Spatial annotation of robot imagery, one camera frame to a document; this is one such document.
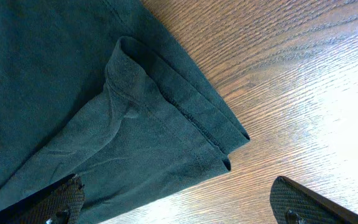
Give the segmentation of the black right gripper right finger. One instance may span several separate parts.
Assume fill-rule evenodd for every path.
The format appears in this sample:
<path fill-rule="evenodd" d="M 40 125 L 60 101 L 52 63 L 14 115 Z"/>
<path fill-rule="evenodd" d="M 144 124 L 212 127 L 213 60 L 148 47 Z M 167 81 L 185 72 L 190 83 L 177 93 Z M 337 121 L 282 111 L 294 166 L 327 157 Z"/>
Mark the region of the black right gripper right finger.
<path fill-rule="evenodd" d="M 358 223 L 358 214 L 285 176 L 274 180 L 270 206 L 281 224 Z"/>

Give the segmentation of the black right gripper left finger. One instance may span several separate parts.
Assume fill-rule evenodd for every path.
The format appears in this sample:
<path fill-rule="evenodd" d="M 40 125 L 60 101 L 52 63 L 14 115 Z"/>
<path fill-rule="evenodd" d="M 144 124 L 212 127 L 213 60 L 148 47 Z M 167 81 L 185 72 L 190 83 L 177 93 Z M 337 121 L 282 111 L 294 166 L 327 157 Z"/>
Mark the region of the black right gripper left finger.
<path fill-rule="evenodd" d="M 0 211 L 0 224 L 76 223 L 85 202 L 84 185 L 70 174 Z"/>

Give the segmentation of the dark green Nike t-shirt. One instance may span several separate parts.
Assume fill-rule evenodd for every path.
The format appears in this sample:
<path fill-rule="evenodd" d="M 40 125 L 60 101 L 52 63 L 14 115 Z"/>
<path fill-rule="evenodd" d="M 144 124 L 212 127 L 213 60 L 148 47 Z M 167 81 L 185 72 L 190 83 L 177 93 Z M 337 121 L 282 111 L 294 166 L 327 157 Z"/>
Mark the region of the dark green Nike t-shirt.
<path fill-rule="evenodd" d="M 99 223 L 229 172 L 249 139 L 140 1 L 0 1 L 0 211 L 78 174 Z"/>

